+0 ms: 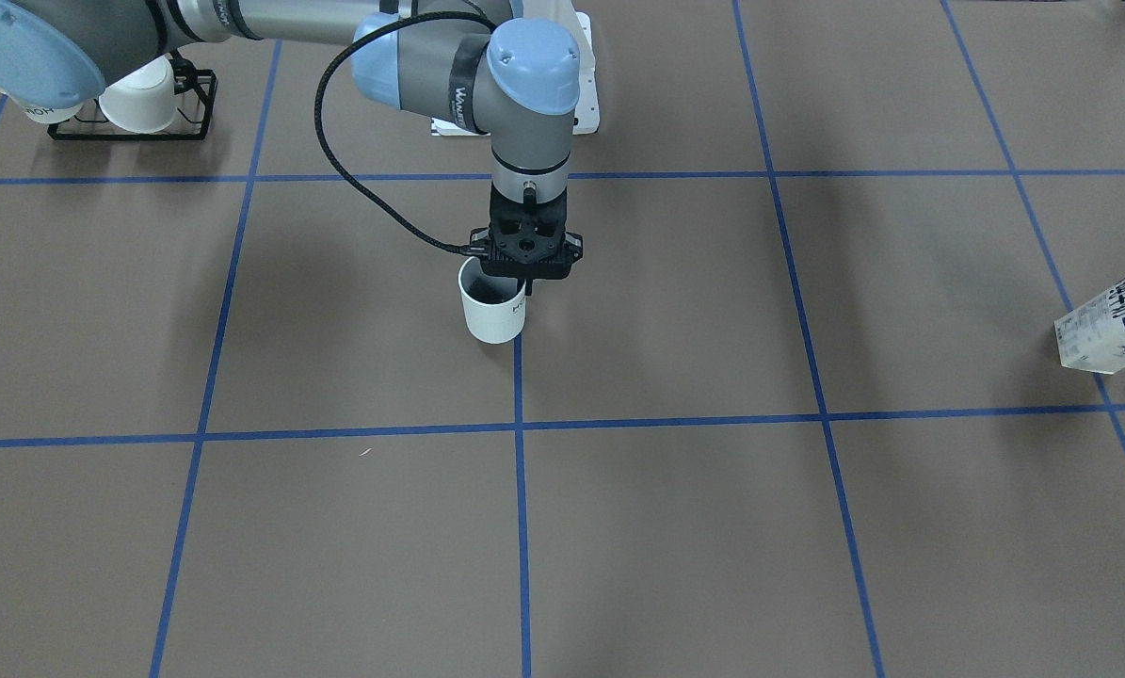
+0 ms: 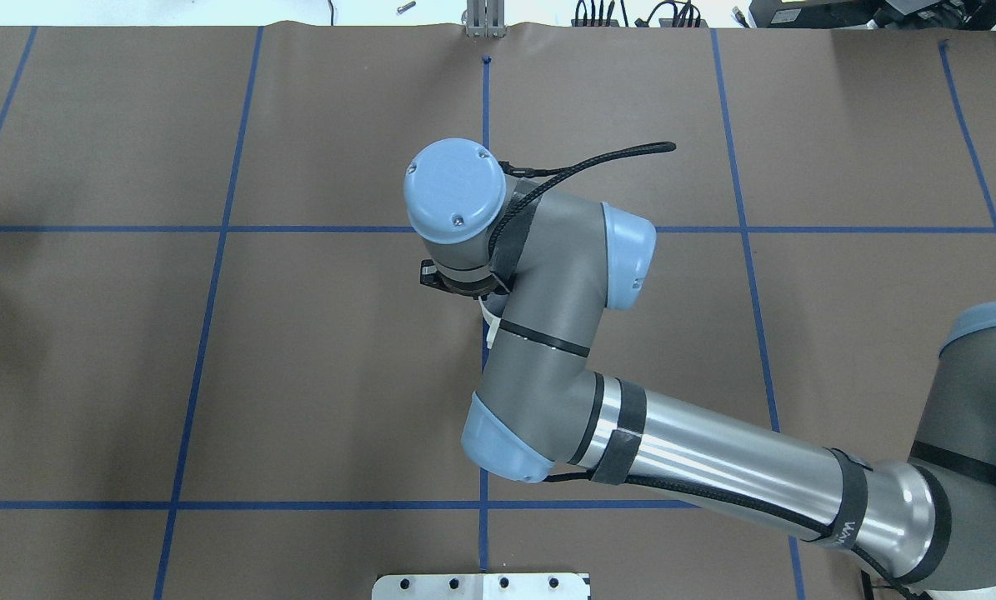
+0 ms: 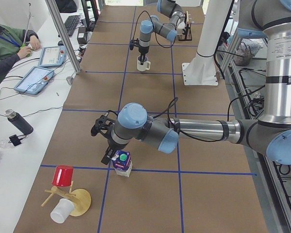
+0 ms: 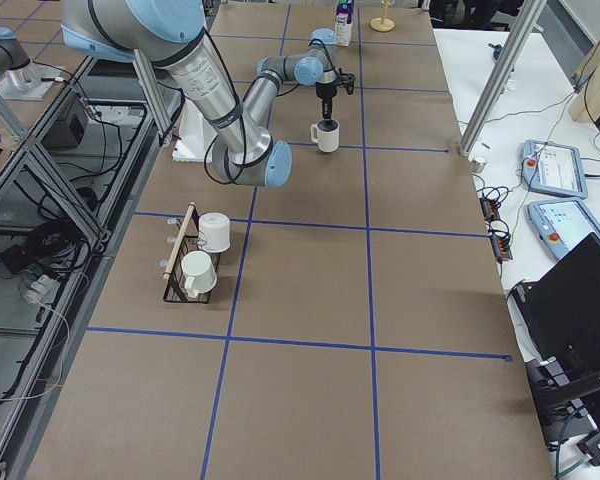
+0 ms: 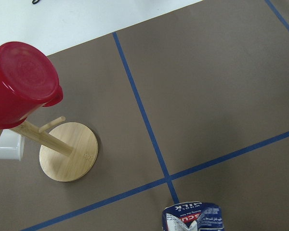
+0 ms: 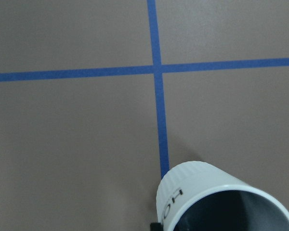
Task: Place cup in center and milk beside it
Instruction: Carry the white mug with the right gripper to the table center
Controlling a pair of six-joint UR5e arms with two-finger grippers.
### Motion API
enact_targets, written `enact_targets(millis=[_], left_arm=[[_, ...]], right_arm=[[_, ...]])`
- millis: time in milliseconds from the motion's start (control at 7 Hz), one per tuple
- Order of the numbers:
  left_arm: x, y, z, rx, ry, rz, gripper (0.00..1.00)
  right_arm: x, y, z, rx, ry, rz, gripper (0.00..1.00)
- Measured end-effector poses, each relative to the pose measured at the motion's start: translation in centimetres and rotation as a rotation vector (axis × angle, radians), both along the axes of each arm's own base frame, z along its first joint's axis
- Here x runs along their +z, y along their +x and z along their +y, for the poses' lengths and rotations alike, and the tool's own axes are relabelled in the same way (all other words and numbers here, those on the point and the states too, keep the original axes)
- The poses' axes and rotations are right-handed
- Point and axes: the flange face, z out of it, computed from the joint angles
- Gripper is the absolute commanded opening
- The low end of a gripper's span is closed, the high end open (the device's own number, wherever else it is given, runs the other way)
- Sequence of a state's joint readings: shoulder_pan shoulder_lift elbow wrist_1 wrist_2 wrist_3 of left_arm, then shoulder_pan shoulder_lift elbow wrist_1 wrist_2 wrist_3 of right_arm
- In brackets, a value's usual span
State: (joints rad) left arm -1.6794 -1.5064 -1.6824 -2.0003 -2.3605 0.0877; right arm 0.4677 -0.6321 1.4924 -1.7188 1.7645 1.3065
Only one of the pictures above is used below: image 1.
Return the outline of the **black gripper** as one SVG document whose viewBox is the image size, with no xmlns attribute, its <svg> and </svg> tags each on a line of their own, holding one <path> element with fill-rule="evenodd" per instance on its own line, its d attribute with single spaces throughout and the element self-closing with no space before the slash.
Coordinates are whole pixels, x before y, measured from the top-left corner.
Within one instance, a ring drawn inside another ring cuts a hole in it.
<svg viewBox="0 0 1125 678">
<path fill-rule="evenodd" d="M 469 254 L 480 261 L 486 275 L 524 280 L 532 295 L 533 280 L 562 280 L 583 257 L 583 237 L 567 230 L 568 192 L 547 202 L 516 202 L 490 188 L 489 226 L 469 234 Z"/>
</svg>

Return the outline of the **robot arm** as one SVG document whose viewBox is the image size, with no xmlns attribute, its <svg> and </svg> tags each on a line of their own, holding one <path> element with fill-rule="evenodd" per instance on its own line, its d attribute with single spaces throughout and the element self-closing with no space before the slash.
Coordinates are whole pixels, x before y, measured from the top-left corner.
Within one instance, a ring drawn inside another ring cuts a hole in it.
<svg viewBox="0 0 1125 678">
<path fill-rule="evenodd" d="M 243 40 L 334 48 L 312 101 L 321 153 L 403 229 L 488 275 L 572 274 L 584 254 L 567 226 L 580 42 L 524 1 L 0 1 L 0 90 L 62 110 L 184 47 Z M 418 229 L 340 162 L 324 112 L 343 70 L 372 102 L 489 141 L 489 218 L 464 243 Z"/>
</svg>

